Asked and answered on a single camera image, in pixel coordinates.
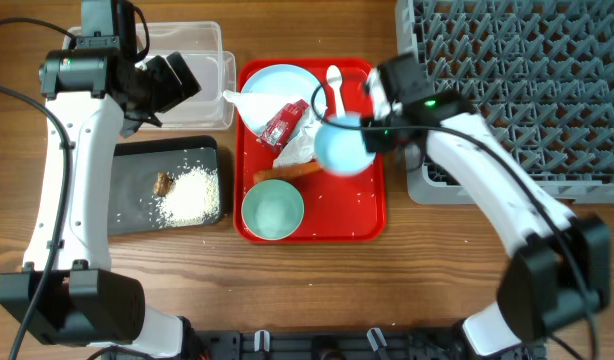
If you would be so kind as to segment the red snack wrapper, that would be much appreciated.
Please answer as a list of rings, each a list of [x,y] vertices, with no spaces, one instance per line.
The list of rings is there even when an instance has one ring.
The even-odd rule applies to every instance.
[[[284,105],[267,123],[257,142],[274,153],[280,153],[308,108],[304,100]]]

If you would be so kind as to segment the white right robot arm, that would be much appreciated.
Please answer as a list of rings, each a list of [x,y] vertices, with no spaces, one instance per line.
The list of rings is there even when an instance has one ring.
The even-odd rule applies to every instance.
[[[373,116],[363,135],[371,152],[415,142],[462,185],[496,230],[510,262],[495,301],[462,321],[471,352],[497,355],[552,336],[610,303],[611,233],[579,219],[547,194],[453,90],[428,97],[368,93]]]

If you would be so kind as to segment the light blue plate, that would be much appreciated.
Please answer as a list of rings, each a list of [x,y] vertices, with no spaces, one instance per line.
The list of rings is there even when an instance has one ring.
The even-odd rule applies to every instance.
[[[289,64],[271,65],[255,72],[241,87],[246,108],[239,115],[246,127],[260,135],[267,123],[286,104],[310,103],[320,82],[308,70]]]

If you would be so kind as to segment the white napkin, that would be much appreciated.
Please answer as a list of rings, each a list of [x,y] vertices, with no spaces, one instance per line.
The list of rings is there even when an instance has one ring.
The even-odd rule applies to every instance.
[[[321,128],[317,115],[328,109],[324,99],[314,105],[298,95],[239,93],[225,90],[255,142],[274,156],[274,168],[305,164],[315,158],[315,136]]]

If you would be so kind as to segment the brown food scrap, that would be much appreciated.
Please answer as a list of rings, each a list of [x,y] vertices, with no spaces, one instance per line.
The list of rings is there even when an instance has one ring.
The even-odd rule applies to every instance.
[[[153,193],[158,197],[165,197],[173,185],[173,180],[165,172],[158,172],[154,183]]]

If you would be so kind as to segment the blue bowl with rice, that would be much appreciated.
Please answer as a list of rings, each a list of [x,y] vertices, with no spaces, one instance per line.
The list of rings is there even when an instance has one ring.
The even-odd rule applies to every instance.
[[[360,115],[347,113],[343,117],[330,117],[332,124],[359,127]],[[328,173],[355,176],[373,164],[376,154],[368,152],[360,131],[347,130],[325,124],[315,135],[316,162]]]

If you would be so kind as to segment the white plastic spoon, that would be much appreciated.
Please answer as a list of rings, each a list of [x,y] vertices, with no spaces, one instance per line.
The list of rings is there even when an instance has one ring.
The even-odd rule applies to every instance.
[[[343,77],[340,69],[336,65],[330,65],[328,67],[326,71],[326,81],[334,95],[336,116],[344,117],[346,110],[342,99]]]

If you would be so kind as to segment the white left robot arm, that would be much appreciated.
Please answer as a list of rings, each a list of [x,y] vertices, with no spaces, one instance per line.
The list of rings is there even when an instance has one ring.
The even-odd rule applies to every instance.
[[[195,95],[179,53],[58,50],[39,71],[48,120],[37,226],[17,273],[0,275],[0,304],[21,335],[44,345],[99,346],[152,359],[201,359],[190,322],[147,305],[141,283],[114,273],[107,216],[119,137]]]

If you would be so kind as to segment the green bowl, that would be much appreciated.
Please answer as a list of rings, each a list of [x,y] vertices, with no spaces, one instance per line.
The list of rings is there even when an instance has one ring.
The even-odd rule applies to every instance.
[[[265,180],[245,195],[241,217],[246,229],[265,241],[292,235],[301,225],[305,205],[300,192],[282,180]]]

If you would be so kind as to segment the orange carrot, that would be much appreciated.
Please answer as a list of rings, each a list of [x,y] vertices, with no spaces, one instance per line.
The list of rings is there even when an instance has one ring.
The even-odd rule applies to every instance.
[[[267,180],[282,180],[291,181],[293,179],[310,175],[321,170],[321,166],[317,162],[308,162],[286,167],[278,167],[267,170],[261,170],[253,176],[255,184]]]

